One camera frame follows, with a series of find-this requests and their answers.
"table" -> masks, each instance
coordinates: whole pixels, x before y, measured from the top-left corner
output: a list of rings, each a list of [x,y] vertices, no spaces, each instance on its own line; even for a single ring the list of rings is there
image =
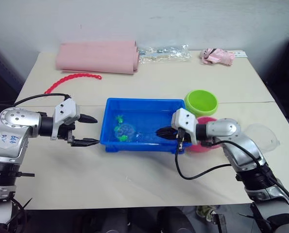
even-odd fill
[[[109,97],[184,99],[194,89],[208,90],[219,103],[274,101],[247,58],[236,58],[231,67],[200,64],[199,51],[190,62],[140,64],[134,75],[108,74],[102,80],[78,78],[54,92],[70,94],[79,105],[105,105]],[[69,75],[55,69],[54,53],[42,52],[25,82],[18,100],[44,93],[54,82]],[[35,99],[21,106],[55,106],[61,98]]]
[[[41,91],[37,92],[37,90],[41,90],[47,85],[42,82],[38,85],[31,85],[30,80],[35,82],[36,77],[41,75],[39,73],[41,69],[36,69],[40,66],[40,57],[42,57],[41,61],[48,75],[57,80],[60,78],[59,75],[61,74],[53,70],[52,64],[50,65],[51,68],[48,67],[49,64],[44,65],[44,61],[50,60],[51,56],[52,54],[49,53],[40,54],[18,99],[38,94]],[[265,157],[275,175],[289,190],[289,125],[262,81],[252,70],[248,60],[240,59],[244,60],[235,60],[233,67],[237,67],[236,64],[241,64],[241,71],[244,71],[245,75],[238,78],[238,80],[244,79],[241,82],[251,86],[253,85],[251,80],[254,80],[255,87],[253,90],[255,94],[240,95],[238,90],[241,87],[236,88],[236,85],[230,84],[234,92],[218,91],[215,93],[220,104],[213,117],[237,119],[243,129],[253,123],[261,123],[269,127],[279,139],[280,146],[274,151],[266,153]],[[198,67],[196,60],[192,63]],[[136,75],[142,75],[141,70],[144,73],[148,70],[162,72],[159,65],[165,66],[164,68],[169,67],[168,64],[147,64],[145,67],[140,66],[139,73]],[[193,67],[189,66],[191,70],[185,70],[184,73],[189,74],[194,69]],[[236,81],[235,72],[231,71],[233,67],[208,66],[208,68],[219,69],[220,72],[222,72],[222,68],[228,69],[228,72],[233,75],[227,75],[221,77],[221,79]],[[103,89],[100,89],[99,92],[90,93],[92,99],[82,98],[81,93],[88,90],[85,84],[95,86],[97,83],[101,84],[105,81],[109,89],[115,90],[115,85],[120,85],[119,83],[124,82],[125,78],[125,76],[122,77],[122,75],[117,74],[103,74],[103,80],[101,81],[79,79],[70,81],[70,83],[73,82],[72,85],[65,83],[59,87],[58,90],[64,93],[73,91],[72,96],[81,104],[81,113],[92,115],[99,120],[97,124],[76,123],[76,130],[74,130],[76,138],[100,138],[105,100],[107,97],[116,97],[115,95],[110,96],[109,91],[105,90],[106,93],[104,93]],[[184,93],[186,94],[190,89],[196,89],[196,87],[187,85],[184,92],[183,86],[181,86],[180,93],[175,93],[174,97],[172,96],[173,92],[165,92],[162,96],[161,90],[165,90],[166,87],[160,86],[160,89],[152,87],[150,92],[147,93],[143,91],[144,88],[133,88],[137,83],[145,85],[145,82],[139,77],[137,82],[131,81],[130,78],[132,77],[127,76],[127,78],[129,81],[126,82],[130,85],[130,88],[124,97],[182,99]],[[115,80],[115,82],[109,82],[107,79]],[[168,79],[177,80],[174,76],[168,76]],[[44,82],[49,83],[48,78],[45,78]],[[211,87],[211,91],[219,89],[217,87],[219,85],[214,83],[209,85],[206,82],[200,81],[200,83],[203,89],[206,89],[206,86]],[[175,86],[179,85],[181,84],[170,83],[167,88],[174,90]],[[220,85],[220,88],[224,87],[226,89],[230,88],[227,85]],[[29,106],[25,106],[25,108],[32,111],[47,112],[51,115],[54,109],[53,106],[59,101],[61,101],[61,98],[55,100],[46,98],[45,101],[36,100],[27,102]],[[180,167],[187,176],[227,162],[221,148],[207,153],[186,152],[179,157]],[[16,182],[16,198],[21,203],[25,203],[33,197],[27,209],[118,208],[251,202],[243,189],[243,184],[236,181],[235,172],[231,167],[224,167],[199,179],[186,181],[176,171],[174,155],[165,152],[120,151],[118,153],[106,153],[104,146],[100,144],[87,148],[72,148],[66,141],[50,141],[47,137],[38,137],[30,139],[20,170],[35,173],[35,178],[22,177],[18,178]]]

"white table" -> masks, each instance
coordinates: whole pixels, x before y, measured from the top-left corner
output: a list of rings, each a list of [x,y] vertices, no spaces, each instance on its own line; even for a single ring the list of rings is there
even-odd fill
[[[53,55],[41,53],[40,57],[42,57],[43,70],[47,70],[48,76],[55,80],[61,78],[60,72],[53,69],[53,64],[48,67],[49,64],[45,65],[43,63],[45,60],[50,60],[50,58],[53,62]],[[274,151],[266,153],[265,157],[275,175],[289,190],[289,125],[262,81],[252,70],[248,60],[245,58],[235,60],[233,67],[202,66],[197,63],[196,59],[192,61],[192,64],[200,67],[200,69],[207,69],[212,75],[223,73],[223,69],[227,70],[226,73],[232,73],[230,76],[215,77],[225,85],[199,81],[202,84],[200,88],[217,91],[215,94],[221,104],[213,117],[237,119],[243,129],[253,123],[261,123],[269,127],[279,139],[280,146]],[[143,91],[144,86],[136,88],[139,83],[145,85],[142,80],[145,79],[145,75],[141,74],[142,72],[149,73],[149,70],[157,72],[158,69],[158,72],[162,73],[160,65],[164,66],[165,73],[171,67],[169,64],[147,64],[140,66],[139,73],[134,77],[103,74],[102,81],[78,79],[69,81],[70,83],[73,82],[72,85],[65,83],[60,86],[58,88],[60,92],[70,93],[70,90],[73,91],[71,94],[74,99],[83,105],[81,106],[82,113],[92,115],[99,120],[97,124],[77,123],[76,130],[74,130],[76,138],[100,138],[105,100],[107,97],[117,97],[116,94],[119,93],[116,92],[114,95],[110,95],[109,91],[100,93],[101,89],[95,88],[95,92],[89,93],[92,99],[83,98],[82,95],[88,91],[86,87],[88,84],[92,87],[95,83],[107,82],[109,90],[115,91],[116,85],[126,82],[129,89],[125,93],[126,96],[123,97],[133,98],[182,99],[189,90],[198,89],[198,87],[186,85],[184,91],[183,85],[174,82],[169,82],[167,87],[151,88],[149,92]],[[194,70],[194,66],[188,65],[188,67],[187,70],[183,71],[185,74],[197,70]],[[236,79],[236,72],[232,71],[232,68],[235,68],[237,73],[242,72],[243,76],[237,75]],[[218,69],[219,72],[214,73],[210,69]],[[133,81],[132,78],[137,78],[137,75],[141,75],[141,77],[138,77],[137,82]],[[170,76],[170,73],[168,75],[168,80],[180,80],[175,76]],[[32,85],[30,80],[36,80],[36,77],[39,77],[39,83]],[[42,88],[47,89],[48,85],[43,84],[40,77],[41,69],[38,60],[18,99],[38,94]],[[198,77],[195,76],[195,83],[200,79]],[[226,85],[225,80],[238,80],[238,82],[242,80],[242,83],[250,85],[251,88],[253,87],[255,93],[245,95],[244,88],[241,89],[239,86],[237,88],[233,83],[230,84],[234,90],[233,92],[219,91],[219,86],[220,89],[226,88],[229,90],[230,87]],[[45,78],[44,82],[49,83],[49,79]],[[180,93],[176,93],[176,96],[172,96],[171,92],[165,91],[168,89],[174,90],[178,86],[180,87]],[[55,100],[46,98],[45,101],[27,102],[30,107],[25,108],[47,112],[51,115],[53,106],[60,100],[61,98]],[[227,162],[221,148],[207,153],[187,152],[179,157],[180,167],[187,176]],[[30,139],[20,170],[33,172],[36,175],[35,178],[18,178],[16,183],[16,198],[20,202],[24,203],[33,197],[33,200],[27,206],[28,209],[178,206],[251,202],[243,189],[243,184],[236,181],[235,172],[231,167],[215,170],[194,181],[186,181],[178,175],[175,169],[174,155],[165,152],[121,151],[106,153],[104,146],[100,144],[87,148],[72,148],[65,141],[50,141],[49,138],[39,137]]]

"floor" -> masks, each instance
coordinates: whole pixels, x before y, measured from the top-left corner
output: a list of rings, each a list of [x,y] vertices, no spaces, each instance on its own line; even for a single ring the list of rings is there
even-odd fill
[[[199,219],[195,206],[178,207],[188,217],[196,233],[218,233],[217,225]],[[131,210],[131,233],[155,232],[156,217],[162,207],[133,208]],[[30,210],[30,220],[25,233],[74,233],[78,216],[95,213],[96,210]],[[222,205],[216,212],[224,214],[228,233],[259,233],[253,219],[240,216],[252,215],[249,204]]]

